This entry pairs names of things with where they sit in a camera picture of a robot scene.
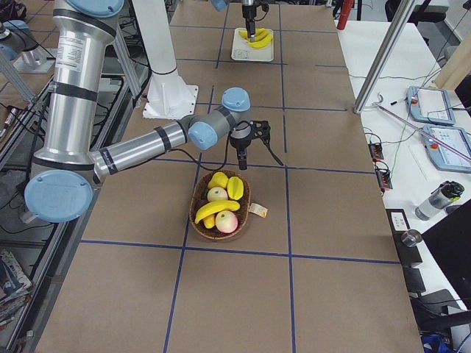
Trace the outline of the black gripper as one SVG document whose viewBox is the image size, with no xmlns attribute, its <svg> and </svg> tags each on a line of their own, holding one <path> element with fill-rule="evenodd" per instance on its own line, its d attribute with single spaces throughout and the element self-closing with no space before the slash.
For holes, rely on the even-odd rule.
<svg viewBox="0 0 471 353">
<path fill-rule="evenodd" d="M 255 41 L 256 36 L 256 3 L 255 0 L 241 0 L 242 15 L 247 22 L 247 38 L 249 42 Z"/>
<path fill-rule="evenodd" d="M 236 150 L 238 168 L 247 170 L 247 148 L 251 144 L 252 126 L 250 123 L 240 123 L 230 133 L 230 145 Z"/>
</svg>

